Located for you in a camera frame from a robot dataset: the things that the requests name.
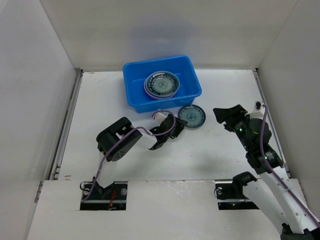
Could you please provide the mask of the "pink plastic plate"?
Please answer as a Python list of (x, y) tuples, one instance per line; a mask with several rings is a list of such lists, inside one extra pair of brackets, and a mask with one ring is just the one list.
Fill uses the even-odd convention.
[(144, 81), (143, 87), (145, 94), (155, 100), (164, 100), (172, 98), (177, 92), (169, 92), (169, 93), (158, 93), (151, 86), (148, 85), (149, 81), (146, 79)]

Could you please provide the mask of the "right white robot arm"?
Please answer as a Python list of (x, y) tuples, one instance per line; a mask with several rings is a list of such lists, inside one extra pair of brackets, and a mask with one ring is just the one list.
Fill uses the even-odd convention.
[(232, 178), (226, 187), (217, 186), (220, 200), (245, 198), (269, 219), (282, 240), (318, 240), (320, 221), (292, 188), (290, 178), (277, 152), (270, 146), (272, 132), (267, 123), (267, 106), (255, 103), (248, 112), (240, 104), (214, 108), (216, 121), (235, 133), (246, 151), (246, 159), (258, 177), (248, 171)]

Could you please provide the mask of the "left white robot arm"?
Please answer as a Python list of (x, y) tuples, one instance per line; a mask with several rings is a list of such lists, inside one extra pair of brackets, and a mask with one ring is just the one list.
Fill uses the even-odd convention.
[(120, 160), (143, 135), (147, 136), (147, 148), (150, 151), (158, 150), (168, 139), (177, 138), (188, 124), (186, 120), (176, 117), (169, 110), (157, 110), (152, 114), (152, 118), (159, 125), (149, 130), (143, 126), (133, 127), (127, 117), (122, 117), (98, 134), (97, 149), (103, 154), (103, 157), (84, 200), (87, 200), (94, 190), (102, 198), (107, 198), (112, 194), (113, 186), (109, 182), (105, 180), (98, 182), (104, 162)]

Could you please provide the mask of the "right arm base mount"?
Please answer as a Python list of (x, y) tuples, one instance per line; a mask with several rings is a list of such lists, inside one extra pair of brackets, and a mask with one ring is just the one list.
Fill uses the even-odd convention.
[(259, 209), (236, 189), (231, 180), (215, 181), (214, 195), (217, 198), (217, 206), (220, 211)]

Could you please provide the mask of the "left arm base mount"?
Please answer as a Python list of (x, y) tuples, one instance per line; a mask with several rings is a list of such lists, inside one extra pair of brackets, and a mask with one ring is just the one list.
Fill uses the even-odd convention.
[(80, 184), (82, 191), (81, 211), (125, 211), (127, 208), (128, 182), (114, 181), (107, 187), (98, 183), (92, 188), (92, 182)]

